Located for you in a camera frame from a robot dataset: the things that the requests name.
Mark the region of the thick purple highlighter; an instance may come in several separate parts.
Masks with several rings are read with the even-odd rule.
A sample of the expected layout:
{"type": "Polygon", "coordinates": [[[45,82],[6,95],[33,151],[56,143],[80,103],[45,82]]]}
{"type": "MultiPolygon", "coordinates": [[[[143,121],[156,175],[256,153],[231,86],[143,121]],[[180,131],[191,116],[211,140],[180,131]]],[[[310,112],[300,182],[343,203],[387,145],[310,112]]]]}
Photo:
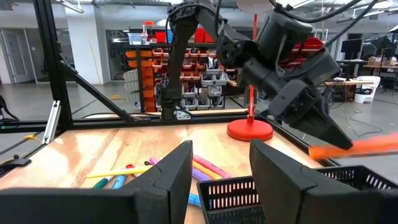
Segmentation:
{"type": "Polygon", "coordinates": [[[193,168],[192,169],[192,177],[196,179],[197,181],[207,181],[211,180],[211,177],[209,175],[206,175],[205,173],[201,172],[200,170],[193,168]]]}

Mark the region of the red desk lamp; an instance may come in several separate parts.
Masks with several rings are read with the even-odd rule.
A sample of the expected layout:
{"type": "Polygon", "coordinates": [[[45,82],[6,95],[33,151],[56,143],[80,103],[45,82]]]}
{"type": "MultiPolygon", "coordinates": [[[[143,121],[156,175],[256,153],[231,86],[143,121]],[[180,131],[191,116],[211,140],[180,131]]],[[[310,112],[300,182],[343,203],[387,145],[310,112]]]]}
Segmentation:
{"type": "MultiPolygon", "coordinates": [[[[256,40],[257,15],[270,10],[272,4],[269,0],[236,0],[236,4],[241,11],[254,15],[252,39],[256,40]]],[[[252,85],[249,85],[246,90],[245,97],[248,100],[248,116],[246,119],[238,119],[230,122],[227,126],[227,134],[229,137],[246,142],[252,139],[269,140],[273,137],[273,128],[271,125],[254,118],[256,92],[252,85]]]]}

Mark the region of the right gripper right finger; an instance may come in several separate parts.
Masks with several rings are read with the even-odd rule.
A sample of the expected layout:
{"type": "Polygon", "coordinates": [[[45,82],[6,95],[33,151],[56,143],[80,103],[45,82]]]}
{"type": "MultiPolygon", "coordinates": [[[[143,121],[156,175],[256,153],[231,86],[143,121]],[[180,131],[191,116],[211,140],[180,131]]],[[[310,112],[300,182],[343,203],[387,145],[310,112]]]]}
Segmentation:
{"type": "Polygon", "coordinates": [[[249,159],[267,224],[398,224],[398,186],[359,190],[257,139],[249,159]]]}

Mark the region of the wooden top workbench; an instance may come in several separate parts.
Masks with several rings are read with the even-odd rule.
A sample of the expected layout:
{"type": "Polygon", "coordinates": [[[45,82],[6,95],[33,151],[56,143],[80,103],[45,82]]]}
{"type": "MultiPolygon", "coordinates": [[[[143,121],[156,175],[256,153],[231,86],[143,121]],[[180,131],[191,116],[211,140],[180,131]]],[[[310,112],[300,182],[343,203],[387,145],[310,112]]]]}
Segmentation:
{"type": "Polygon", "coordinates": [[[341,103],[341,102],[352,102],[354,101],[355,94],[363,87],[366,88],[374,84],[372,80],[358,80],[350,78],[333,78],[320,85],[323,93],[326,95],[327,100],[330,103],[341,103]]]}

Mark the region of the black monitor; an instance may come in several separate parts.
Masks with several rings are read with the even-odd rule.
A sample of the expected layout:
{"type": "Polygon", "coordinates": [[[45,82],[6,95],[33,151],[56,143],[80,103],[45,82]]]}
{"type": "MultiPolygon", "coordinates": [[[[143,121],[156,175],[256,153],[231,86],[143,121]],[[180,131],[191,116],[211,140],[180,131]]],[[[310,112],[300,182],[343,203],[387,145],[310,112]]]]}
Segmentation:
{"type": "Polygon", "coordinates": [[[354,60],[358,58],[358,54],[362,48],[362,40],[361,39],[349,39],[344,40],[341,46],[341,53],[344,53],[345,60],[354,60]]]}

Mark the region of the slim yellow highlighter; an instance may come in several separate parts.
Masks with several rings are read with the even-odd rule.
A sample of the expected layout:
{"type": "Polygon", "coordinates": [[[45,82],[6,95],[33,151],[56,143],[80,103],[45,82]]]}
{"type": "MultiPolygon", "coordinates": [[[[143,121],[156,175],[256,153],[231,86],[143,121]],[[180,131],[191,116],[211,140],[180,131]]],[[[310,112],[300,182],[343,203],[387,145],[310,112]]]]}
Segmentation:
{"type": "Polygon", "coordinates": [[[116,176],[116,175],[142,174],[152,167],[153,167],[153,165],[139,166],[139,167],[134,167],[134,168],[112,170],[109,172],[102,172],[102,173],[96,173],[96,174],[92,173],[92,174],[88,174],[86,176],[86,178],[92,179],[92,178],[108,177],[108,176],[116,176]]]}

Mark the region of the thick blue highlighter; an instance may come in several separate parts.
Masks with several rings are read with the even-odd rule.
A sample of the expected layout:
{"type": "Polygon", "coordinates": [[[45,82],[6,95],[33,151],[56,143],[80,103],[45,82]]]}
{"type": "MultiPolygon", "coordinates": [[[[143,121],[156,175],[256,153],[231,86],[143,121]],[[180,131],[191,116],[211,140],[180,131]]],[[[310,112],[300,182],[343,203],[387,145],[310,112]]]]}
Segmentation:
{"type": "Polygon", "coordinates": [[[189,194],[189,196],[188,196],[188,204],[201,208],[200,198],[196,194],[189,194]]]}
{"type": "Polygon", "coordinates": [[[117,175],[111,189],[120,189],[126,181],[127,175],[117,175]]]}

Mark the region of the clear plastic box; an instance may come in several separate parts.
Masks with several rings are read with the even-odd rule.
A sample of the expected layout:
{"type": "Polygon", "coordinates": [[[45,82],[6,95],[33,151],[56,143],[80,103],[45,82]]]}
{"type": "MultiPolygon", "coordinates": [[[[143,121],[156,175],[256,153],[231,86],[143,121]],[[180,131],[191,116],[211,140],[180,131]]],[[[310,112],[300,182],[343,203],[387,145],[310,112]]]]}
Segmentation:
{"type": "Polygon", "coordinates": [[[141,33],[128,33],[128,41],[130,45],[141,45],[142,34],[141,33]]]}

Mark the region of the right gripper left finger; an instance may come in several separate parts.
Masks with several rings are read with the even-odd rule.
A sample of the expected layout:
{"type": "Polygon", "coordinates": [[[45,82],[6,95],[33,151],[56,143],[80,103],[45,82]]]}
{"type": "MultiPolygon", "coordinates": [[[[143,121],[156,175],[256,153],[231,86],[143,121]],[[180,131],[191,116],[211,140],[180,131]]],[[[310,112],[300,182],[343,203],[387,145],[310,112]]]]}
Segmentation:
{"type": "Polygon", "coordinates": [[[121,189],[0,190],[0,224],[183,224],[192,159],[188,140],[121,189]]]}

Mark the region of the parts rack with orange bins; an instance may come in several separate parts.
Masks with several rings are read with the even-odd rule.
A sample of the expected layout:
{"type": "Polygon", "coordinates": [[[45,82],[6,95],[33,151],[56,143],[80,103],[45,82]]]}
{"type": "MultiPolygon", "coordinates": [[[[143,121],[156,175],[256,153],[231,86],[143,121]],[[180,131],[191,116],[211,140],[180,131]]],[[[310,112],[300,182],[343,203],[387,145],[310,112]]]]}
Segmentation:
{"type": "MultiPolygon", "coordinates": [[[[157,95],[166,86],[169,49],[165,43],[132,45],[123,48],[123,74],[127,100],[145,113],[160,112],[157,95]]],[[[213,44],[188,44],[180,75],[182,100],[187,110],[225,108],[226,69],[218,63],[213,44]]]]}

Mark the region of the silver slotted bar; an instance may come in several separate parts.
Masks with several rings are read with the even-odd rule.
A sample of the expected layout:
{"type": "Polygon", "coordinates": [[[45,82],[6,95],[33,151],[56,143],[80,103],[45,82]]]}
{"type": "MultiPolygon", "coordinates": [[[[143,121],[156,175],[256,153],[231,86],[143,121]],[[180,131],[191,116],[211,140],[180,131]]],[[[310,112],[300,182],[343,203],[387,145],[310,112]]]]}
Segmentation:
{"type": "Polygon", "coordinates": [[[54,101],[50,110],[47,125],[42,138],[42,144],[49,144],[55,137],[59,116],[61,112],[61,103],[59,100],[54,101]]]}

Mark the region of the thick pink highlighter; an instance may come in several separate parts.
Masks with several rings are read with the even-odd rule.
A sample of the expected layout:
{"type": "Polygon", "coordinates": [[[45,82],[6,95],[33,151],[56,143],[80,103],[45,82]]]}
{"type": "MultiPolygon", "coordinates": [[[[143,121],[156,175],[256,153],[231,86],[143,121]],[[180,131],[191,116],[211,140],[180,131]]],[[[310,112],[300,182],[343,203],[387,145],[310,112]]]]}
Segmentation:
{"type": "Polygon", "coordinates": [[[224,170],[222,170],[221,168],[215,166],[214,164],[212,164],[211,162],[207,161],[206,159],[198,156],[198,155],[194,155],[193,156],[193,160],[200,164],[201,166],[203,166],[204,168],[218,174],[219,176],[221,176],[224,179],[230,178],[231,176],[225,172],[224,170]]]}

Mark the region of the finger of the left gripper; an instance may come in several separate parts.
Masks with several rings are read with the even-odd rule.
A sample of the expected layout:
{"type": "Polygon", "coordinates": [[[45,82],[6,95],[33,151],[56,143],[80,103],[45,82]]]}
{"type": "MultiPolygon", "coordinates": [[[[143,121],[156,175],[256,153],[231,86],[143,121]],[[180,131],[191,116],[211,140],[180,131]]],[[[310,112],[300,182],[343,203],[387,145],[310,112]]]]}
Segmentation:
{"type": "Polygon", "coordinates": [[[289,126],[340,149],[353,146],[352,140],[319,105],[289,110],[289,126]]]}

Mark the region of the ceiling light fixture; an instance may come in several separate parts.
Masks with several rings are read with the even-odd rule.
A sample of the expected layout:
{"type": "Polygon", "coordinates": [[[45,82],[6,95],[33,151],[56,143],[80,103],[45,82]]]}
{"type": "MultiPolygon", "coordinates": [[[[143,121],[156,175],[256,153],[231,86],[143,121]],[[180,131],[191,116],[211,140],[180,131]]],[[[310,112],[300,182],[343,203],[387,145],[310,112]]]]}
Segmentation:
{"type": "Polygon", "coordinates": [[[77,4],[72,4],[70,2],[68,2],[67,0],[55,0],[57,3],[63,5],[64,7],[75,11],[77,13],[83,14],[85,11],[83,10],[83,8],[81,7],[80,2],[78,2],[77,4]]]}

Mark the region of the white trash bin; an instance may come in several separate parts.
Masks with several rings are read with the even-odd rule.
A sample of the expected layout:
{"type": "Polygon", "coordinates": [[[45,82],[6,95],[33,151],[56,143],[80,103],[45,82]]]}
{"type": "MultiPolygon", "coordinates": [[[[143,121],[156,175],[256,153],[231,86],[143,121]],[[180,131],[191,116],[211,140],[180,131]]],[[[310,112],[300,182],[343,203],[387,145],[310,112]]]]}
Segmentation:
{"type": "Polygon", "coordinates": [[[357,80],[372,83],[356,85],[354,101],[356,103],[372,103],[381,78],[378,76],[360,76],[357,80]]]}

